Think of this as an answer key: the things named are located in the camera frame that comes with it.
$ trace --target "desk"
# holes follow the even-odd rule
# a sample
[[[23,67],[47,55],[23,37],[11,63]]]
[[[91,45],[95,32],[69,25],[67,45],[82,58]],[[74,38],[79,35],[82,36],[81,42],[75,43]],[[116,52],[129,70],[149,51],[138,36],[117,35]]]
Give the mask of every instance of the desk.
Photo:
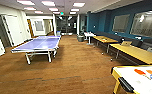
[[[137,74],[134,69],[142,70],[148,77],[150,74],[146,70],[152,70],[152,65],[143,66],[118,66],[112,68],[112,75],[116,79],[116,85],[114,88],[114,94],[118,94],[120,88],[122,88],[118,78],[124,78],[132,87],[133,93],[127,92],[127,94],[152,94],[152,79],[148,79],[142,75]]]
[[[91,33],[91,32],[85,32],[84,35],[85,35],[85,37],[86,37],[85,40],[87,40],[87,37],[89,37],[89,42],[87,43],[87,45],[92,45],[92,44],[91,44],[91,38],[90,38],[90,37],[93,37],[93,36],[96,36],[96,35],[93,34],[93,33]]]
[[[98,40],[97,41],[97,46],[99,44],[99,41],[102,42],[102,43],[107,43],[108,44],[107,53],[109,52],[109,44],[118,42],[117,40],[114,40],[114,39],[111,39],[111,38],[108,38],[108,37],[105,37],[105,36],[93,36],[93,38]]]
[[[49,62],[51,62],[50,54],[54,52],[55,57],[60,38],[61,36],[39,36],[11,51],[12,53],[25,52],[28,64],[30,64],[30,57],[38,54],[47,54]]]
[[[121,46],[120,44],[110,44],[118,49],[116,59],[119,55],[119,50],[147,64],[152,64],[152,52],[148,52],[135,46]]]

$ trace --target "ceiling light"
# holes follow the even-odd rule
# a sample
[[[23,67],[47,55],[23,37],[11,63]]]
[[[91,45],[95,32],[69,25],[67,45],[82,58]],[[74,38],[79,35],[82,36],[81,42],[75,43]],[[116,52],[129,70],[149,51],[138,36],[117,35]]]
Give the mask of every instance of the ceiling light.
[[[61,20],[63,20],[63,18],[62,17],[59,17]]]
[[[152,11],[145,12],[146,14],[152,14]]]
[[[60,12],[53,12],[54,14],[60,14]]]
[[[76,14],[76,12],[70,12],[70,14]]]
[[[71,9],[71,11],[79,11],[79,9]]]
[[[42,1],[42,3],[46,6],[55,6],[54,2],[52,1]]]
[[[42,14],[43,12],[42,11],[35,11],[35,13]]]
[[[57,8],[49,8],[49,10],[51,10],[51,11],[58,11]]]
[[[70,20],[72,18],[72,16],[68,17],[68,20]]]
[[[74,3],[74,7],[83,7],[85,3]]]
[[[36,9],[33,8],[33,7],[25,7],[24,9],[26,9],[26,10],[36,10]]]
[[[144,20],[144,15],[141,16],[140,22],[143,22],[143,20]]]
[[[31,1],[17,0],[17,2],[19,2],[19,3],[23,4],[23,5],[35,5]]]

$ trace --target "ceiling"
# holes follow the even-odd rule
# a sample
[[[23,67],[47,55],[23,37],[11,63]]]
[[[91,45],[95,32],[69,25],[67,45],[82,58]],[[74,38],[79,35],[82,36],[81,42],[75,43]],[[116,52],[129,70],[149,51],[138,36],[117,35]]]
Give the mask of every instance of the ceiling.
[[[0,0],[0,4],[20,10],[24,10],[25,7],[34,7],[38,11],[42,11],[43,14],[53,14],[48,9],[52,7],[45,6],[41,3],[41,1],[46,1],[46,0],[30,0],[30,1],[35,3],[35,5],[32,6],[22,5],[18,3],[17,0]],[[91,11],[92,13],[97,13],[103,10],[112,10],[122,6],[140,2],[143,0],[47,0],[47,1],[55,2],[56,5],[55,7],[59,9],[59,12],[64,12],[64,15],[69,15],[70,10],[72,8],[76,8],[73,7],[74,3],[85,3],[83,7],[81,8],[77,7],[78,9],[80,9],[80,11],[77,12],[77,14],[86,14],[88,11]],[[24,10],[24,11],[27,14],[35,14],[34,11],[32,10],[30,11]]]

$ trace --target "bin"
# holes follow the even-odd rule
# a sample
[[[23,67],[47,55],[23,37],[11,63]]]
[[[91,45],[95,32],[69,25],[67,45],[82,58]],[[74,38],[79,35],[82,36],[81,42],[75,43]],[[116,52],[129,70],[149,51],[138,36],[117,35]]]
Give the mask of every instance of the bin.
[[[57,31],[57,32],[56,32],[56,35],[57,35],[57,36],[61,36],[61,31]]]
[[[77,35],[77,39],[79,42],[83,42],[84,41],[84,36],[83,35]]]

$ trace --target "ping pong table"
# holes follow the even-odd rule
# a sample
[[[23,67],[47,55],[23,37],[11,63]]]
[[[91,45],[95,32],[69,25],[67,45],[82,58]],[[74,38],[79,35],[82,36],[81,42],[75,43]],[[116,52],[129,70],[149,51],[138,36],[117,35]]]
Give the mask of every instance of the ping pong table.
[[[11,50],[12,53],[25,52],[28,64],[33,55],[47,54],[51,62],[51,53],[55,57],[61,36],[39,36]]]

